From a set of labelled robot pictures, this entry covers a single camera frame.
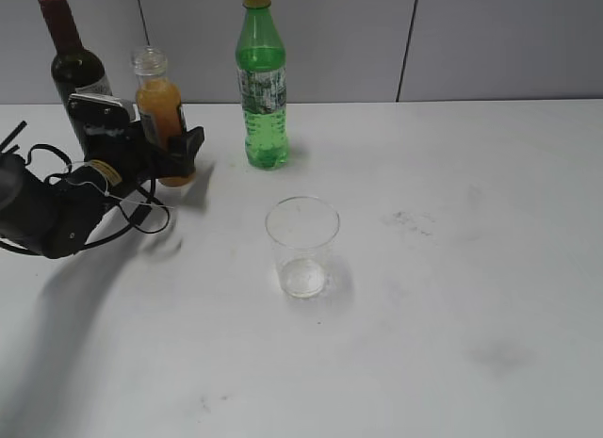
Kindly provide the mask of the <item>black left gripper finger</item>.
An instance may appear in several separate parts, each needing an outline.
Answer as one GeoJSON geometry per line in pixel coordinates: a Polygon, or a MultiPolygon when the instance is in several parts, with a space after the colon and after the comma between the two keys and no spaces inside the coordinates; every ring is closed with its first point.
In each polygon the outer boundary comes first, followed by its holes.
{"type": "Polygon", "coordinates": [[[195,173],[195,158],[204,143],[204,129],[196,126],[168,138],[166,149],[155,148],[155,178],[188,178],[195,173]]]}

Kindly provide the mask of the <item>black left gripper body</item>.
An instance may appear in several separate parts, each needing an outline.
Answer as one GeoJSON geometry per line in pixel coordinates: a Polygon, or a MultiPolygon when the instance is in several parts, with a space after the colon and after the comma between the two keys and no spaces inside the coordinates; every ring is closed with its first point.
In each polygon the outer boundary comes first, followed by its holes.
{"type": "Polygon", "coordinates": [[[139,122],[81,122],[84,159],[65,176],[67,203],[120,203],[136,192],[155,200],[160,148],[139,122]]]}

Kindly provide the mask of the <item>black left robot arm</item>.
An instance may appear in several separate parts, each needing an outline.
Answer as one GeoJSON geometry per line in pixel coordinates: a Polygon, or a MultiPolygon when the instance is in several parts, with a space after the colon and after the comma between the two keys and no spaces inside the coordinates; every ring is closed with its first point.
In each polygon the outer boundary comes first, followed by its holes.
{"type": "Polygon", "coordinates": [[[39,143],[20,156],[15,140],[20,122],[1,142],[1,246],[7,251],[59,259],[98,248],[139,229],[152,207],[156,181],[164,174],[165,151],[148,142],[139,123],[119,135],[101,133],[83,161],[75,163],[59,148],[39,143]],[[48,151],[65,164],[63,172],[39,179],[29,167],[33,153],[48,151]],[[141,195],[124,226],[91,240],[105,215],[123,211],[128,196],[141,195]]]}

